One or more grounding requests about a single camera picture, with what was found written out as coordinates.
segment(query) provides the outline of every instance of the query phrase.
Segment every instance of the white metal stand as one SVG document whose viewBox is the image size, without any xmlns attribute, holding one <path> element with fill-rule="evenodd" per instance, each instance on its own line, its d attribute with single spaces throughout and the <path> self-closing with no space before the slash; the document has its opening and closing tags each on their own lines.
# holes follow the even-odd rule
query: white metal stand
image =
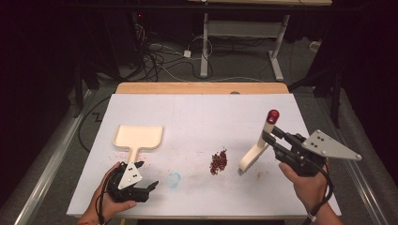
<svg viewBox="0 0 398 225">
<path fill-rule="evenodd" d="M 278 82 L 283 81 L 283 74 L 278 63 L 278 52 L 281 48 L 284 32 L 290 15 L 283 17 L 283 22 L 229 22 L 229 21 L 210 21 L 208 14 L 205 13 L 203 26 L 203 51 L 200 76 L 207 77 L 208 48 L 207 39 L 212 36 L 231 36 L 231 37 L 253 37 L 253 38 L 277 38 L 275 48 L 269 51 L 275 78 Z"/>
</svg>

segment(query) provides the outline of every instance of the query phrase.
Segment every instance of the red crumbs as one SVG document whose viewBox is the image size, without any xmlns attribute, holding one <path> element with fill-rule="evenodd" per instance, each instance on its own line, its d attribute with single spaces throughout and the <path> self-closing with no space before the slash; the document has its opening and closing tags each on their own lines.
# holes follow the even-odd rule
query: red crumbs
<svg viewBox="0 0 398 225">
<path fill-rule="evenodd" d="M 217 154 L 212 156 L 212 161 L 210 163 L 211 174 L 218 174 L 219 171 L 223 171 L 225 169 L 227 163 L 225 152 L 226 149 L 221 151 L 219 156 Z"/>
</svg>

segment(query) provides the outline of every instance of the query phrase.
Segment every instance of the white table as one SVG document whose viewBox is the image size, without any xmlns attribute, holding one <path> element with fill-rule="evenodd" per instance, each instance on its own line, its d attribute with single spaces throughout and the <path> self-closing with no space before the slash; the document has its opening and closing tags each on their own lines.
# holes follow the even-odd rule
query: white table
<svg viewBox="0 0 398 225">
<path fill-rule="evenodd" d="M 253 84 L 260 86 L 275 84 Z M 140 88 L 150 85 L 137 85 Z M 165 84 L 172 90 L 178 84 Z M 225 90 L 221 83 L 182 83 L 181 87 Z M 122 85 L 119 90 L 126 90 Z M 94 189 L 109 168 L 125 160 L 127 152 L 113 145 L 118 125 L 164 126 L 161 145 L 141 152 L 144 177 L 137 186 L 159 180 L 150 198 L 120 213 L 122 218 L 180 219 L 287 219 L 304 218 L 306 212 L 292 184 L 283 176 L 271 149 L 244 174 L 238 163 L 255 144 L 267 113 L 281 113 L 278 127 L 308 136 L 298 105 L 290 94 L 115 94 L 70 202 L 68 215 L 79 217 Z M 226 149 L 228 164 L 218 175 L 210 173 L 211 156 Z M 334 197 L 329 201 L 340 209 Z"/>
</svg>

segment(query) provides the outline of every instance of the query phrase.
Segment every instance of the red cap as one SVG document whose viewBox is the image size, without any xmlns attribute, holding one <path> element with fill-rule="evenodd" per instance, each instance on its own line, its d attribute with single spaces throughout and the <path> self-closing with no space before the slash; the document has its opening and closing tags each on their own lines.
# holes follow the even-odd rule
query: red cap
<svg viewBox="0 0 398 225">
<path fill-rule="evenodd" d="M 279 112 L 277 110 L 271 110 L 267 116 L 267 123 L 274 125 L 279 118 Z"/>
</svg>

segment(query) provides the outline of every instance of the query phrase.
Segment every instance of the hand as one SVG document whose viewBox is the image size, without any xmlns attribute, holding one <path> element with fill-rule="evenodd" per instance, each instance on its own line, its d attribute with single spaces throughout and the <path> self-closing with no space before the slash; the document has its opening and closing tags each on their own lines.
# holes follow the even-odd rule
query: hand
<svg viewBox="0 0 398 225">
<path fill-rule="evenodd" d="M 314 177 L 302 177 L 286 163 L 279 164 L 283 174 L 293 183 L 296 195 L 304 204 L 307 212 L 311 212 L 325 197 L 325 191 L 328 185 L 326 178 L 319 172 Z M 337 217 L 329 203 L 321 206 L 316 215 L 315 224 L 317 225 L 341 225 L 343 222 Z"/>
<path fill-rule="evenodd" d="M 313 210 L 317 204 L 321 203 L 325 196 L 327 181 L 319 172 L 314 177 L 303 177 L 298 174 L 286 163 L 279 164 L 283 174 L 293 183 L 296 195 L 304 204 L 307 212 Z"/>
<path fill-rule="evenodd" d="M 105 179 L 111 173 L 112 170 L 119 167 L 120 162 L 117 162 L 114 167 L 112 167 L 102 178 L 99 187 L 94 192 L 93 198 L 91 199 L 90 204 L 87 207 L 87 210 L 84 212 L 82 217 L 79 219 L 78 224 L 99 224 L 100 220 L 97 215 L 97 209 L 99 208 L 99 202 L 97 202 L 97 198 L 101 194 L 102 187 L 105 185 Z M 137 202 L 135 201 L 126 201 L 126 202 L 115 202 L 109 194 L 105 193 L 103 195 L 103 203 L 102 203 L 102 215 L 104 216 L 105 221 L 113 218 L 117 213 L 131 209 L 135 207 Z"/>
</svg>

